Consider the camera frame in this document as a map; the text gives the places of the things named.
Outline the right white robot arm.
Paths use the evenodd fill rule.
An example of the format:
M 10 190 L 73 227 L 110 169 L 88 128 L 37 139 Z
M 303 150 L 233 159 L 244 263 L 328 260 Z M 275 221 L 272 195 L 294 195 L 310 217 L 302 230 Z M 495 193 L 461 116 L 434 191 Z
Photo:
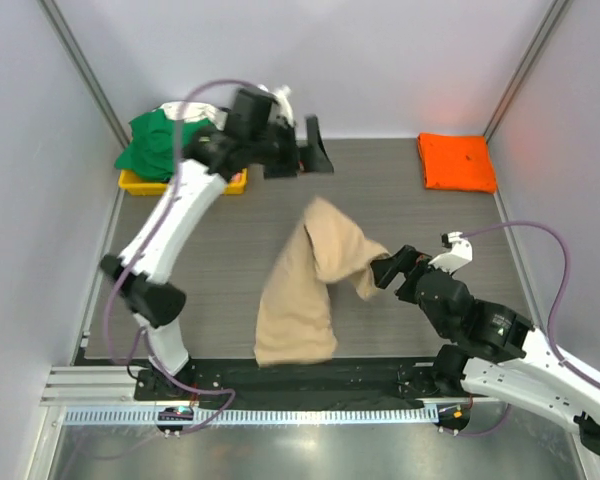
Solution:
M 474 297 L 454 273 L 473 259 L 463 239 L 435 257 L 411 246 L 372 262 L 377 287 L 397 275 L 396 297 L 417 305 L 446 343 L 430 372 L 440 394 L 497 398 L 578 435 L 600 456 L 600 371 L 550 345 L 533 322 L 509 307 Z

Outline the beige t shirt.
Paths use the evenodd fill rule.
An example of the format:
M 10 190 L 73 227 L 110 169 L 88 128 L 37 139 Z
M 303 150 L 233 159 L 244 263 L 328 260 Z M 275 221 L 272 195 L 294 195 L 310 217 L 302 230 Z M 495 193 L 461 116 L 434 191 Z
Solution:
M 345 213 L 316 197 L 279 254 L 257 315 L 254 355 L 261 367 L 330 360 L 338 342 L 328 287 L 343 280 L 359 298 L 377 292 L 371 262 L 389 255 Z

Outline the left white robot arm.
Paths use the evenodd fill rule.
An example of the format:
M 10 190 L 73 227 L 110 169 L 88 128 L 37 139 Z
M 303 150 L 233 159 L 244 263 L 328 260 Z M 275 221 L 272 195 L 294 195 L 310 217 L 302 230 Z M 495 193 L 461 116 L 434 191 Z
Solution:
M 165 110 L 174 123 L 174 174 L 137 235 L 100 261 L 112 283 L 109 298 L 122 300 L 138 322 L 138 337 L 159 374 L 157 387 L 173 400 L 184 398 L 193 380 L 179 321 L 186 295 L 170 277 L 199 221 L 230 180 L 251 165 L 262 166 L 267 179 L 334 171 L 317 116 L 306 116 L 307 138 L 297 141 L 288 86 L 232 84 L 236 90 L 226 109 L 197 102 L 216 85 L 208 82 Z

